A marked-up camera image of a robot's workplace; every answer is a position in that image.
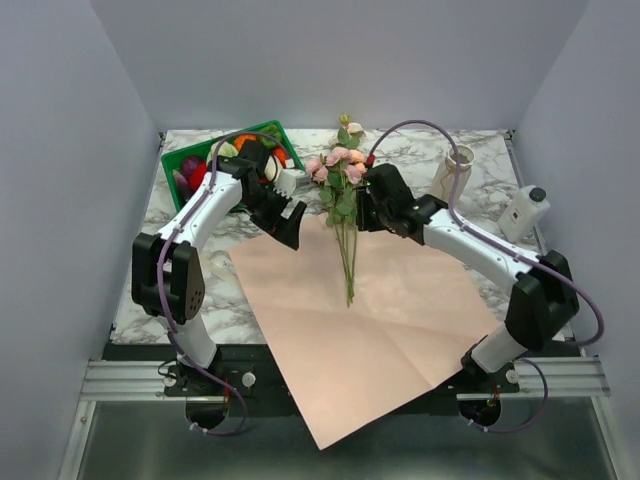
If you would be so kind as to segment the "pink flower bouquet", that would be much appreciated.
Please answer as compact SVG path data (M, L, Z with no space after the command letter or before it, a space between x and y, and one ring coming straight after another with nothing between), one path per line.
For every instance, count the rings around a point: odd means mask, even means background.
M306 165L306 173L319 188L326 212L326 224L334 230L346 283L346 304L355 297L355 269L358 245L357 190L364 185L364 154L343 146L328 155L320 154Z

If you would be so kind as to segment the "beige ribbon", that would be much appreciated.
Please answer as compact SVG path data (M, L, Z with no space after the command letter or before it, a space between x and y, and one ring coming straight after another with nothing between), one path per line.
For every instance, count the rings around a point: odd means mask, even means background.
M207 252L208 270L228 284L236 284L238 277L235 272L230 254L226 250L215 250Z

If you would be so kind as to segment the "pink wrapping paper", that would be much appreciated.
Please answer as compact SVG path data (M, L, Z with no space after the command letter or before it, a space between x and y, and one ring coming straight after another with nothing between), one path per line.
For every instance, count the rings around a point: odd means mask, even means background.
M359 235L353 299L321 217L303 221L298 250L262 235L230 257L322 449L452 377L497 326L460 262L389 233Z

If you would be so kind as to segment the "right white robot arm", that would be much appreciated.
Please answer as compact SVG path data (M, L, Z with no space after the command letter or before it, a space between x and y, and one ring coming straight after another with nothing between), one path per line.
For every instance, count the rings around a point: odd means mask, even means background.
M542 350L579 311L577 294L566 284L571 272L563 255L539 255L487 232L477 238L444 201L414 197L391 164L365 174L357 202L359 230L386 230L440 250L510 295L505 320L461 359L460 379L471 391L485 390L498 370L521 355Z

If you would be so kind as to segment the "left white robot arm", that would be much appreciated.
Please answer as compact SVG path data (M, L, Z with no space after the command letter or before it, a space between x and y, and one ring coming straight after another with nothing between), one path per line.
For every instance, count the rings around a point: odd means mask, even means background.
M222 380L212 364L217 346L200 310L206 286L199 255L215 227L236 206L281 244L296 250L306 205L282 213L292 199L295 176L272 158L253 133L234 157L213 153L202 181L176 216L156 234L139 234L132 246L131 296L144 311L164 320L180 362L190 366L187 382L201 395Z

